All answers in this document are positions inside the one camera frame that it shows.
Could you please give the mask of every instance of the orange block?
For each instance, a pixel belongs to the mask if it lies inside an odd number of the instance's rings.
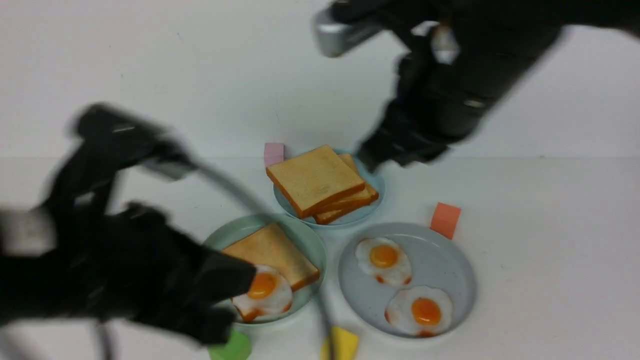
[[[431,230],[440,233],[449,240],[453,240],[460,211],[460,208],[439,202],[431,218]]]

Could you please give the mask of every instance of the light blue plate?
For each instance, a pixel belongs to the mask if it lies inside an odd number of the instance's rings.
[[[403,288],[426,285],[449,294],[453,313],[452,324],[446,332],[453,331],[467,319],[476,302],[476,275],[455,242],[423,225],[387,223],[370,226],[354,236],[344,247],[338,263],[340,290],[362,320],[385,334],[428,340],[403,334],[385,319],[385,309],[400,288],[380,284],[373,276],[362,272],[355,257],[356,246],[363,239],[373,238],[388,238],[406,253],[411,263],[412,280]]]
[[[281,315],[260,316],[251,323],[244,323],[238,317],[236,325],[239,328],[279,323],[284,321],[285,318],[299,313],[300,309],[307,305],[313,298],[324,281],[324,275],[326,273],[326,249],[320,237],[309,226],[306,226],[299,220],[284,214],[274,215],[274,217],[278,220],[278,225],[291,242],[320,270],[320,279],[313,285],[306,286],[293,293],[293,304],[288,312]],[[204,245],[214,250],[223,250],[236,241],[242,240],[262,229],[266,225],[268,225],[268,221],[258,215],[238,218],[215,230],[204,241]],[[220,305],[237,313],[236,308],[231,304],[230,300],[225,300],[221,302]]]
[[[345,153],[349,152],[349,151],[343,151],[343,150],[339,150],[339,149],[334,149],[334,151],[337,154],[345,154]],[[366,181],[371,186],[373,186],[378,191],[378,193],[380,194],[380,197],[378,197],[378,200],[374,201],[373,203],[371,203],[368,206],[364,206],[364,207],[362,207],[360,209],[357,209],[356,211],[354,211],[352,213],[344,215],[343,217],[338,218],[336,221],[334,221],[334,222],[332,222],[332,223],[330,223],[328,225],[317,224],[313,217],[300,219],[300,221],[304,222],[307,225],[311,225],[311,226],[315,226],[315,227],[339,228],[339,227],[346,227],[346,226],[350,226],[350,225],[355,225],[356,223],[359,223],[359,222],[365,220],[366,218],[369,218],[371,215],[373,215],[374,212],[376,212],[378,207],[384,201],[385,193],[387,191],[385,180],[379,174],[372,174],[372,173],[368,172],[365,169],[364,164],[358,158],[356,158],[355,156],[353,156],[353,160],[356,163],[356,167],[358,168],[358,171],[360,173],[360,177],[362,177],[362,179],[364,181]],[[275,195],[276,200],[278,201],[279,205],[282,207],[282,209],[284,209],[284,211],[287,212],[287,214],[289,214],[290,216],[292,216],[294,218],[298,218],[298,215],[296,214],[296,211],[293,210],[293,207],[291,206],[291,204],[289,204],[289,201],[287,200],[287,198],[284,197],[282,192],[275,185],[273,187],[273,194]]]

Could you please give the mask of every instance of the stack of toast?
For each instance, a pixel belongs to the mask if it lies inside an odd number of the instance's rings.
[[[267,167],[267,175],[300,218],[330,224],[380,196],[364,181],[350,154],[327,145]]]

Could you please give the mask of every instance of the egg white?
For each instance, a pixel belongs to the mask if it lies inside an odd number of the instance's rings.
[[[293,291],[287,279],[280,272],[270,266],[256,265],[256,274],[269,272],[276,277],[276,287],[264,299],[252,299],[247,294],[242,294],[231,299],[231,303],[242,314],[250,314],[256,310],[260,316],[282,314],[288,310],[293,301]]]
[[[378,245],[389,245],[398,253],[397,262],[389,268],[378,268],[371,263],[369,254]],[[367,275],[382,280],[384,284],[401,288],[411,281],[411,263],[400,245],[387,238],[364,239],[356,246],[358,267]]]
[[[442,317],[437,325],[421,325],[413,318],[411,306],[418,298],[433,300]],[[441,334],[449,329],[453,319],[453,302],[449,295],[442,289],[429,286],[414,286],[410,289],[400,290],[389,302],[385,311],[387,322],[407,335],[419,335],[421,332],[430,332],[434,335]]]

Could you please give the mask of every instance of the bread slice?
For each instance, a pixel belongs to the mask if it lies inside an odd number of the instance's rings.
[[[338,155],[338,157],[342,161],[344,161],[344,163],[351,170],[353,170],[356,174],[358,174],[358,176],[360,175],[358,171],[358,167],[356,166],[356,162],[353,160],[353,157],[351,154],[340,154]],[[320,212],[326,213],[329,211],[342,210],[342,209],[351,209],[354,206],[357,206],[357,207],[366,206],[373,202],[371,198],[374,196],[377,198],[378,192],[373,186],[371,186],[369,183],[366,183],[365,188],[362,191],[357,192],[353,195],[349,195],[347,197],[343,197],[342,199],[336,200],[331,204],[327,204],[322,208],[322,210],[319,210],[318,213]]]
[[[344,215],[347,215],[349,213],[352,213],[354,211],[356,211],[357,209],[360,209],[364,206],[370,205],[372,202],[378,200],[380,198],[380,193],[373,187],[371,186],[369,183],[367,183],[367,186],[365,187],[365,189],[367,190],[367,192],[369,193],[369,200],[366,202],[360,202],[360,203],[353,203],[350,204],[348,206],[345,206],[342,209],[338,209],[338,210],[331,210],[331,211],[327,211],[324,213],[318,213],[314,215],[314,220],[316,221],[317,224],[320,225],[327,225],[330,224],[336,220],[338,220],[339,218],[343,217]]]
[[[300,218],[365,188],[364,180],[327,145],[267,167],[267,176]]]
[[[320,278],[320,270],[291,243],[275,223],[231,244],[222,253],[254,265],[275,268],[287,279],[292,291],[300,290]]]
[[[380,197],[380,193],[378,193],[375,189],[373,189],[373,191],[375,191],[375,194],[373,194],[373,196],[369,200],[369,203],[367,203],[367,204],[364,204],[364,205],[363,204],[359,204],[359,205],[350,206],[348,208],[344,208],[344,209],[340,209],[340,210],[333,210],[333,211],[327,211],[326,213],[315,214],[314,215],[314,220],[316,221],[317,224],[327,225],[327,224],[330,224],[330,223],[338,220],[339,218],[343,217],[344,215],[350,214],[350,213],[356,211],[357,209],[360,209],[360,208],[363,208],[364,206],[370,205],[372,202],[378,200],[378,198]]]

